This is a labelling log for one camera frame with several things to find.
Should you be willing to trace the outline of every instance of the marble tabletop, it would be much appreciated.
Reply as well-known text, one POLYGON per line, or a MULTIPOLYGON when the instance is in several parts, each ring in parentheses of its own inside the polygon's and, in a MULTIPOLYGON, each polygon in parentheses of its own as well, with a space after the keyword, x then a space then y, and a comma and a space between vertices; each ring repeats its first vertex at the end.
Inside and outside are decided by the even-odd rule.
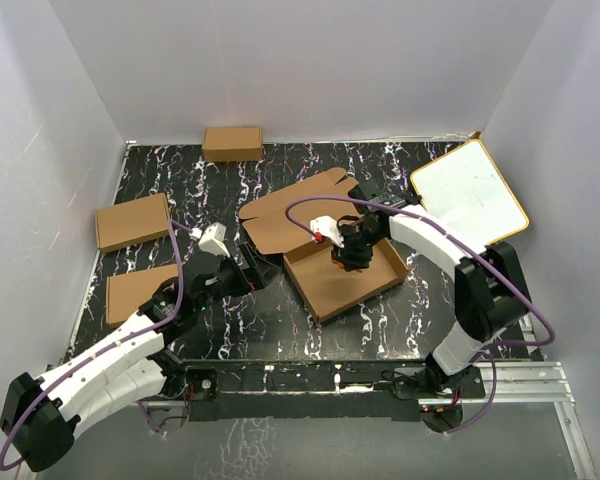
MULTIPOLYGON (((227 226, 232 253, 245 239, 238 219, 247 202, 335 166, 358 180, 373 178, 399 194, 409 175, 455 142, 268 144, 263 159, 208 163, 200 145, 132 146, 126 154, 116 203, 166 193, 171 215, 190 227, 219 221, 227 226)), ((217 260, 201 253, 187 235, 178 245, 188 268, 215 270, 217 260)), ((197 325, 170 348, 183 360, 385 360, 423 358, 445 337, 453 318, 450 279, 427 258, 395 244, 409 267, 402 285, 335 319, 316 325, 286 274, 266 289, 209 308, 197 325)), ((105 321, 106 279, 174 262, 168 238, 100 255, 71 358, 111 332, 105 321)), ((522 338, 519 326, 505 338, 522 338)), ((501 349, 504 358, 526 358, 524 348, 501 349)))

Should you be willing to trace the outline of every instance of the brown box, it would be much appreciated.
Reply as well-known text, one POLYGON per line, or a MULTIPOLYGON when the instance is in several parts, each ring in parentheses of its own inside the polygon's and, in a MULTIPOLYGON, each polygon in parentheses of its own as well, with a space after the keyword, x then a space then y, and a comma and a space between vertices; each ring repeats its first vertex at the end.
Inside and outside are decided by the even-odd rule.
POLYGON ((96 237, 102 253, 169 234, 169 206, 164 193, 119 203, 96 212, 96 237))
MULTIPOLYGON (((407 266, 387 240, 374 247, 369 269, 345 272, 331 263, 331 244, 314 243, 284 215, 285 207, 294 200, 308 195, 347 195, 357 183, 347 177, 344 168, 332 168, 249 202, 239 212, 244 229, 261 253, 284 254, 285 269, 318 322, 401 283, 407 276, 407 266)), ((318 200, 298 205, 293 215, 308 225, 322 215, 340 218, 358 213, 349 203, 318 200)))
POLYGON ((162 282, 177 276, 178 267, 167 265, 107 278, 107 324, 118 328, 151 298, 162 282))
POLYGON ((262 131, 258 127, 207 128, 202 153, 208 162, 262 160, 262 131))

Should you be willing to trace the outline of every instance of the small cardboard box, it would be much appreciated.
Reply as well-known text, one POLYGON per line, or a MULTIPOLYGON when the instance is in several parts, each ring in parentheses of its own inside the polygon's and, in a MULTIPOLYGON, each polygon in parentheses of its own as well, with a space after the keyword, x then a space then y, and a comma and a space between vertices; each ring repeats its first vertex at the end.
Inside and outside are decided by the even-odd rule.
POLYGON ((107 278, 107 324, 118 328, 149 300, 165 280, 178 276, 176 265, 150 268, 107 278))
POLYGON ((102 253, 169 234, 169 206, 164 193, 119 203, 96 212, 96 237, 102 253))
MULTIPOLYGON (((294 200, 309 195, 347 195, 357 183, 344 168, 332 168, 249 202, 239 212, 244 229, 261 253, 284 254, 285 269, 317 322, 401 283, 407 276, 407 266, 387 240, 374 247, 367 270, 345 272, 331 263, 330 243, 314 243, 307 232, 285 217, 286 206, 294 200)), ((337 219, 358 213, 349 203, 317 200, 298 205, 293 215, 308 225, 321 215, 337 219)))
POLYGON ((208 162, 262 160, 262 131, 257 127, 207 128, 202 154, 208 162))

